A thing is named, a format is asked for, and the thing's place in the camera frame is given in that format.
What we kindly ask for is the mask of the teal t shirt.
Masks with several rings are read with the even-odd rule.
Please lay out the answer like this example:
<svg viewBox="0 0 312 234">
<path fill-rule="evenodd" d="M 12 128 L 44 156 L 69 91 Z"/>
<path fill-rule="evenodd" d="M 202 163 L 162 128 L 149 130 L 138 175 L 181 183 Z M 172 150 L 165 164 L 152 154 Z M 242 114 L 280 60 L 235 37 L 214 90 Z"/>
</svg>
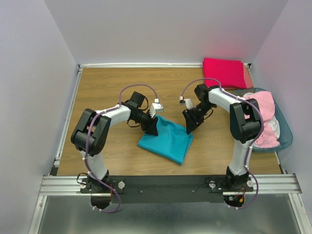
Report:
<svg viewBox="0 0 312 234">
<path fill-rule="evenodd" d="M 156 127 L 158 136 L 144 134 L 138 147 L 182 165 L 194 135 L 187 134 L 185 127 L 162 116 L 158 116 Z"/>
</svg>

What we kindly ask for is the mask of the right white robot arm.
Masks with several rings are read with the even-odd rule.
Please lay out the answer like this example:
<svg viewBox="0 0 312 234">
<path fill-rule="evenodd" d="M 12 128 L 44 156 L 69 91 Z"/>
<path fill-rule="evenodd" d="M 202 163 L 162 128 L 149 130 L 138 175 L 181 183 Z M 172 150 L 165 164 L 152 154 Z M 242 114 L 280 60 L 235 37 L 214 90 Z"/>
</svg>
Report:
<svg viewBox="0 0 312 234">
<path fill-rule="evenodd" d="M 234 151 L 226 170 L 224 185 L 228 190 L 235 191 L 248 181 L 253 146 L 264 130 L 258 102 L 254 98 L 246 100 L 235 96 L 217 85 L 207 87 L 200 84 L 196 86 L 194 93 L 200 101 L 197 106 L 193 106 L 192 101 L 183 94 L 179 97 L 179 102 L 186 106 L 182 114 L 186 121 L 187 134 L 198 128 L 204 122 L 207 112 L 213 108 L 219 106 L 230 115 Z"/>
</svg>

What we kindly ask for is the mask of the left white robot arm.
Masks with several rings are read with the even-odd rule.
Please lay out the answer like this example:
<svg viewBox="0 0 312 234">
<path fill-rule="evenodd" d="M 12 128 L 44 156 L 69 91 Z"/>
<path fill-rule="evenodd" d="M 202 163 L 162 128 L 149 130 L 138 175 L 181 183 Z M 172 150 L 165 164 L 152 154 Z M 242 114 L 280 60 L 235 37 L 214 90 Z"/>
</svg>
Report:
<svg viewBox="0 0 312 234">
<path fill-rule="evenodd" d="M 151 105 L 142 109 L 147 98 L 133 92 L 130 99 L 116 106 L 94 111 L 85 109 L 71 135 L 71 143 L 82 154 L 88 170 L 87 180 L 80 183 L 82 189 L 95 190 L 98 193 L 110 190 L 109 171 L 105 166 L 103 150 L 110 127 L 120 123 L 134 121 L 145 134 L 157 136 L 157 113 L 163 112 L 163 105 L 155 98 Z"/>
</svg>

